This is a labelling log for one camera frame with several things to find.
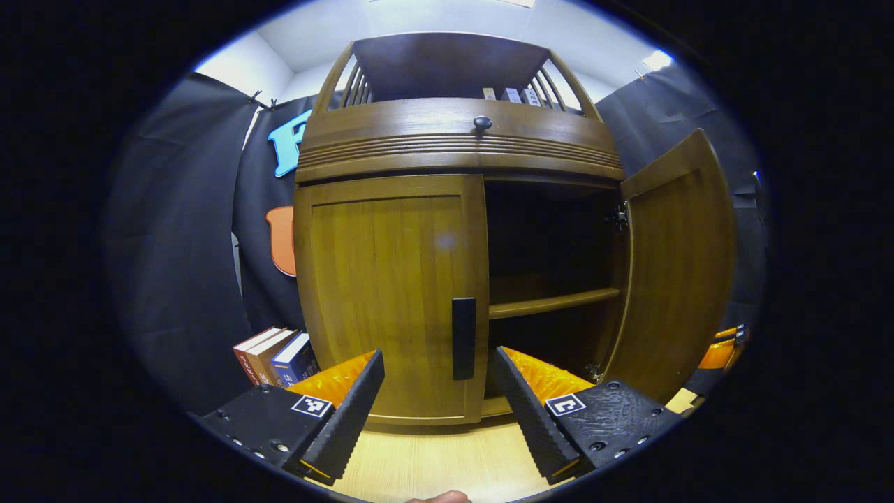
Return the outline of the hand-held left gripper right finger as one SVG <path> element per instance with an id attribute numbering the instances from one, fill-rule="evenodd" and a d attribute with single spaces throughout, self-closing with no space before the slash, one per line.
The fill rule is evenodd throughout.
<path id="1" fill-rule="evenodd" d="M 550 484 L 614 468 L 682 421 L 619 380 L 594 385 L 508 347 L 492 352 L 492 373 Z"/>

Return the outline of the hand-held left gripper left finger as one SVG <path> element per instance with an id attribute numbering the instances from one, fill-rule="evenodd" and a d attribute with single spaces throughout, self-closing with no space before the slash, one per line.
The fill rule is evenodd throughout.
<path id="1" fill-rule="evenodd" d="M 382 350 L 368 351 L 288 388 L 254 386 L 199 424 L 265 464 L 332 485 L 344 477 L 385 375 Z"/>

